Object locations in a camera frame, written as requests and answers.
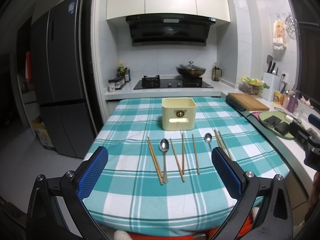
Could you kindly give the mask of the spice jars rack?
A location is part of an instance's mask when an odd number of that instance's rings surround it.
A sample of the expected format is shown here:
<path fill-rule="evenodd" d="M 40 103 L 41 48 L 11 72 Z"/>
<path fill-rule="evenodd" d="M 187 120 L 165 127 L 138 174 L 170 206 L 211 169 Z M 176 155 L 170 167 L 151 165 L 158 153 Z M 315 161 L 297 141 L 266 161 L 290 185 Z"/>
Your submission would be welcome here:
<path fill-rule="evenodd" d="M 116 90 L 121 90 L 125 86 L 125 79 L 123 76 L 117 76 L 114 79 L 108 81 L 108 92 L 112 93 Z"/>

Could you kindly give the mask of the fruit basket with bag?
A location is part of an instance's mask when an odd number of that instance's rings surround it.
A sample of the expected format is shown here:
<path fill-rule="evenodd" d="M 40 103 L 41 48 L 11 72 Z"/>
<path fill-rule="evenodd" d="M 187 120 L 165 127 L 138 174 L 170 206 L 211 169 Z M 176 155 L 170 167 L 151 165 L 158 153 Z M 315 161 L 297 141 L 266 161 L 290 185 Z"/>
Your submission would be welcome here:
<path fill-rule="evenodd" d="M 263 91 L 270 87 L 259 79 L 251 79 L 249 77 L 243 77 L 238 85 L 238 89 L 246 94 L 261 95 Z"/>

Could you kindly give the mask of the sauce bottles group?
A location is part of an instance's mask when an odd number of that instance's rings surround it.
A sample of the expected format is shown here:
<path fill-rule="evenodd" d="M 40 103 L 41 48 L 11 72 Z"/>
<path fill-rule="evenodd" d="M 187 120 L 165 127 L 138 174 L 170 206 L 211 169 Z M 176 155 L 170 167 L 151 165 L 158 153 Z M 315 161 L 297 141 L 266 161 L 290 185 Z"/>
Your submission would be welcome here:
<path fill-rule="evenodd" d="M 130 68 L 128 65 L 124 65 L 123 62 L 119 62 L 118 69 L 117 69 L 118 75 L 123 76 L 125 82 L 130 82 Z"/>

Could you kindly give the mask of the black gas stove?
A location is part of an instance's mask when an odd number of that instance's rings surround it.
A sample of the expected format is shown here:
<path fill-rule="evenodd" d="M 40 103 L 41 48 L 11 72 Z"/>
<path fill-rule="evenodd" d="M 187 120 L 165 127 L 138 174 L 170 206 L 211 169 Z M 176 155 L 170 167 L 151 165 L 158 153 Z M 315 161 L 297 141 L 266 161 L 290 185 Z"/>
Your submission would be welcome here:
<path fill-rule="evenodd" d="M 213 86 L 204 82 L 202 77 L 186 78 L 179 76 L 174 79 L 165 79 L 156 75 L 151 77 L 144 76 L 138 81 L 134 90 L 165 88 L 213 88 Z"/>

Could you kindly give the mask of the wooden cutting board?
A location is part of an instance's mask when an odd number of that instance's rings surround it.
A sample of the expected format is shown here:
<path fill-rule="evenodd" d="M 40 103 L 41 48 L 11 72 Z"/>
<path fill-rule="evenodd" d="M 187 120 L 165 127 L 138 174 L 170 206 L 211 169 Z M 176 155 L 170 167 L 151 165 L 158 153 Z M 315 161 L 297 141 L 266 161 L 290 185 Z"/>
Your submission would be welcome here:
<path fill-rule="evenodd" d="M 247 111 L 269 111 L 270 109 L 249 94 L 229 93 L 237 102 L 241 103 Z"/>

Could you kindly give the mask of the large steel spoon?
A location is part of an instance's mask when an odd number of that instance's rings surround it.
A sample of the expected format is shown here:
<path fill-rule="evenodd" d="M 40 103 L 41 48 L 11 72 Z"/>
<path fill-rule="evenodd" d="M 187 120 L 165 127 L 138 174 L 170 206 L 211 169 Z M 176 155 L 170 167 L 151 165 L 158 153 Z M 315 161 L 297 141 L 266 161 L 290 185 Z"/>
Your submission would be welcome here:
<path fill-rule="evenodd" d="M 163 154 L 163 183 L 168 182 L 168 175 L 167 175 L 167 162 L 166 162 L 166 153 L 169 150 L 169 142 L 167 139 L 163 138 L 159 143 L 159 150 Z"/>

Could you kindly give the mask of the black mat under board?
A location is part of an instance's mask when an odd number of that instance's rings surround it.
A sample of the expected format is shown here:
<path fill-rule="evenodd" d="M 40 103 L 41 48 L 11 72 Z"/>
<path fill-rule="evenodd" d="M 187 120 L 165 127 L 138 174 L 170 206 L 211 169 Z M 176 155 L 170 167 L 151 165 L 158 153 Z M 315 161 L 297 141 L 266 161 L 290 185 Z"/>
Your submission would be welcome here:
<path fill-rule="evenodd" d="M 241 103 L 237 102 L 232 96 L 230 96 L 230 94 L 226 96 L 225 101 L 237 111 L 243 112 L 246 110 L 245 107 Z"/>

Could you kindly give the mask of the hanging noodle bag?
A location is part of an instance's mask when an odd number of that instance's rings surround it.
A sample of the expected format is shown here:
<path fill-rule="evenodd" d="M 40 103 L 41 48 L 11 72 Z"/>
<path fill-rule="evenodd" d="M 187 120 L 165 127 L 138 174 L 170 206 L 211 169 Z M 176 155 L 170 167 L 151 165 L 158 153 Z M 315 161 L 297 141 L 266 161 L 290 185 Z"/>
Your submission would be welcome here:
<path fill-rule="evenodd" d="M 273 24 L 273 48 L 274 50 L 287 48 L 285 22 L 280 18 L 277 18 Z"/>

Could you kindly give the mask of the cardboard box on floor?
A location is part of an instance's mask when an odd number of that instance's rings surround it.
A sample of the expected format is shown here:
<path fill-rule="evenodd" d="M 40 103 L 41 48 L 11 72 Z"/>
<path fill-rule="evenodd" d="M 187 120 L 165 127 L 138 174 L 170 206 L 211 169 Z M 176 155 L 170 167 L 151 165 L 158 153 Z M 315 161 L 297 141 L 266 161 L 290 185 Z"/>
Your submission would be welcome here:
<path fill-rule="evenodd" d="M 40 116 L 38 116 L 37 118 L 35 118 L 31 122 L 31 125 L 32 125 L 33 130 L 36 133 L 37 137 L 39 138 L 42 146 L 47 150 L 56 151 L 56 149 L 55 149 L 55 147 L 49 137 L 47 129 L 42 121 L 42 118 Z"/>

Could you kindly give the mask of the black smartphone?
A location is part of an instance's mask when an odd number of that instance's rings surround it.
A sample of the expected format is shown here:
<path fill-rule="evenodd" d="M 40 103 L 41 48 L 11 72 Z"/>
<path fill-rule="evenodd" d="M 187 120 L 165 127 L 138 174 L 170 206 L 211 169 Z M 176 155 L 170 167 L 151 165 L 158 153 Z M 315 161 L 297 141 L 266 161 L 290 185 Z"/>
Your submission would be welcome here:
<path fill-rule="evenodd" d="M 289 133 L 289 124 L 286 122 L 281 122 L 274 127 L 274 130 L 281 134 L 282 136 L 287 135 Z"/>
<path fill-rule="evenodd" d="M 270 128 L 274 128 L 277 124 L 281 122 L 281 119 L 275 115 L 269 116 L 268 118 L 263 120 L 263 123 L 266 124 Z"/>

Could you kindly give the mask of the black refrigerator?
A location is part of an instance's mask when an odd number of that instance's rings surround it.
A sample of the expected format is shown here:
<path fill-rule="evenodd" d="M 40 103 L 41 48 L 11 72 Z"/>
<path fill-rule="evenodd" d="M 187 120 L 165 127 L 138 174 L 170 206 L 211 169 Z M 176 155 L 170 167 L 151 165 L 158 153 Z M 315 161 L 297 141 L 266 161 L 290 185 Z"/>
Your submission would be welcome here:
<path fill-rule="evenodd" d="M 17 73 L 31 74 L 53 148 L 82 159 L 94 140 L 79 48 L 81 0 L 64 0 L 17 32 Z"/>

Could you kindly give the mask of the wok with glass lid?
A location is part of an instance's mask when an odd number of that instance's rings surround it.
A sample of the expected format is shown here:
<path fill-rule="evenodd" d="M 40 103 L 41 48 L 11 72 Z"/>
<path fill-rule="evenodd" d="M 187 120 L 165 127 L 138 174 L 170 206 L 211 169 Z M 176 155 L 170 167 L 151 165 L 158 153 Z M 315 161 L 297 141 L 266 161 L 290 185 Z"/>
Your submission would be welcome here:
<path fill-rule="evenodd" d="M 198 78 L 204 75 L 205 68 L 193 65 L 193 61 L 189 61 L 188 65 L 182 65 L 176 67 L 178 74 L 185 78 Z"/>

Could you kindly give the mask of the green tray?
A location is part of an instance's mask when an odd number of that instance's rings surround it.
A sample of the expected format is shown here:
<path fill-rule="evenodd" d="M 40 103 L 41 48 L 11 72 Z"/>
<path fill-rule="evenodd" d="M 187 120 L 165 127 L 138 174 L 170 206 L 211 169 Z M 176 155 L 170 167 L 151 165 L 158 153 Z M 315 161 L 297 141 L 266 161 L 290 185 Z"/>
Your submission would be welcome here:
<path fill-rule="evenodd" d="M 285 140 L 294 139 L 289 132 L 289 124 L 295 123 L 304 128 L 301 120 L 280 111 L 260 112 L 258 119 L 267 129 Z"/>

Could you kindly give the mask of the dark glass kettle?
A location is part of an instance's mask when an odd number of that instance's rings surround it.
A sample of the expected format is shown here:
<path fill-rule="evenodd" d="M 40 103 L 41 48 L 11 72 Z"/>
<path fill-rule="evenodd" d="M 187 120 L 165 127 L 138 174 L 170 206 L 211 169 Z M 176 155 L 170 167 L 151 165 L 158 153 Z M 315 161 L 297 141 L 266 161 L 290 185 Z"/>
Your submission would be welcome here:
<path fill-rule="evenodd" d="M 212 68 L 212 80 L 219 82 L 221 77 L 222 77 L 222 70 L 219 67 L 214 66 Z"/>

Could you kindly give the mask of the white knife block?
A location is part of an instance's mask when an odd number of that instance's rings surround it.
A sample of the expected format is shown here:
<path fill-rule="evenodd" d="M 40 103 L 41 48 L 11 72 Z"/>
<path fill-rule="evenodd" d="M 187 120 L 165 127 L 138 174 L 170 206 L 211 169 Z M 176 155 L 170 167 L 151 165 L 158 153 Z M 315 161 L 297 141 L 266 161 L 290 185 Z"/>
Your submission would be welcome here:
<path fill-rule="evenodd" d="M 267 101 L 273 101 L 274 92 L 279 90 L 280 77 L 268 72 L 263 74 L 263 82 L 268 86 L 264 88 L 261 97 Z"/>

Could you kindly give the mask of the cream utensil holder box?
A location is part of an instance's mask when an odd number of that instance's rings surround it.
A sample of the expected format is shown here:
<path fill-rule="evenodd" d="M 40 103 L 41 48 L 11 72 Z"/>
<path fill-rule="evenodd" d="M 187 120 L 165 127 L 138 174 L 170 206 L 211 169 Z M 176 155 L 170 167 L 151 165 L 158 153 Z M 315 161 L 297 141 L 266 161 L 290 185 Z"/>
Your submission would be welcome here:
<path fill-rule="evenodd" d="M 162 99 L 162 128 L 165 131 L 189 131 L 195 126 L 196 103 L 192 98 Z"/>

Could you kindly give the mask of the black range hood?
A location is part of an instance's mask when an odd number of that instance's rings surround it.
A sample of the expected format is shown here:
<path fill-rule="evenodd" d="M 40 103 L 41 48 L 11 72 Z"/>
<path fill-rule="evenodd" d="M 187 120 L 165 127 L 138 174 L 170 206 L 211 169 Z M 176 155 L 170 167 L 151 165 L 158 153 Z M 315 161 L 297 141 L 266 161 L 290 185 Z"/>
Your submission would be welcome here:
<path fill-rule="evenodd" d="M 215 18 L 173 13 L 126 16 L 133 46 L 191 45 L 206 46 Z"/>

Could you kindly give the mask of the teal plaid tablecloth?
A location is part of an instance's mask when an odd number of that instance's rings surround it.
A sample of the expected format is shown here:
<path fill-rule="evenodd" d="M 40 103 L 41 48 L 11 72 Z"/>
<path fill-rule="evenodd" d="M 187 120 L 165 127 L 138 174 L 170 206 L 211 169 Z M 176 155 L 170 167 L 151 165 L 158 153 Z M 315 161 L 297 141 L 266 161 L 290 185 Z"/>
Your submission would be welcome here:
<path fill-rule="evenodd" d="M 143 235 L 176 237 L 220 226 L 236 200 L 231 198 L 211 161 L 204 142 L 206 133 L 220 131 L 227 147 L 243 170 L 256 176 L 287 176 L 289 168 L 263 136 L 222 98 L 197 97 L 195 126 L 191 131 L 162 128 L 160 98 L 121 100 L 93 142 L 108 150 L 108 163 L 93 191 L 84 199 L 91 216 L 113 229 Z M 177 168 L 170 138 L 182 168 Z M 192 134 L 200 174 L 197 174 Z M 161 171 L 160 141 L 169 142 L 166 153 L 168 182 L 160 184 L 148 146 L 151 140 Z"/>

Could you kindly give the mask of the purple cup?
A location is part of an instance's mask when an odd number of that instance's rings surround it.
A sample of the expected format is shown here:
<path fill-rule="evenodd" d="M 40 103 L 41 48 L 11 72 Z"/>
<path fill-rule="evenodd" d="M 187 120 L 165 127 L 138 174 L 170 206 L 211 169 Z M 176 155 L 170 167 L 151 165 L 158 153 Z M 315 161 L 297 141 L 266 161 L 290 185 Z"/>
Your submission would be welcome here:
<path fill-rule="evenodd" d="M 298 106 L 298 99 L 292 96 L 289 100 L 289 104 L 287 106 L 287 111 L 293 113 Z"/>

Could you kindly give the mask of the small steel spoon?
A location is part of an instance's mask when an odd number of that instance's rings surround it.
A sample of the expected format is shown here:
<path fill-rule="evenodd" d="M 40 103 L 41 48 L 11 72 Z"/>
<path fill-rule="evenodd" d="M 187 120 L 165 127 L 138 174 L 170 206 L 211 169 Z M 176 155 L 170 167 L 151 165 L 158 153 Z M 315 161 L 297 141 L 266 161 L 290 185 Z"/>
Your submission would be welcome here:
<path fill-rule="evenodd" d="M 212 135 L 210 133 L 206 133 L 204 135 L 204 140 L 208 144 L 210 152 L 212 152 L 212 146 L 211 146 L 211 141 L 212 141 Z"/>

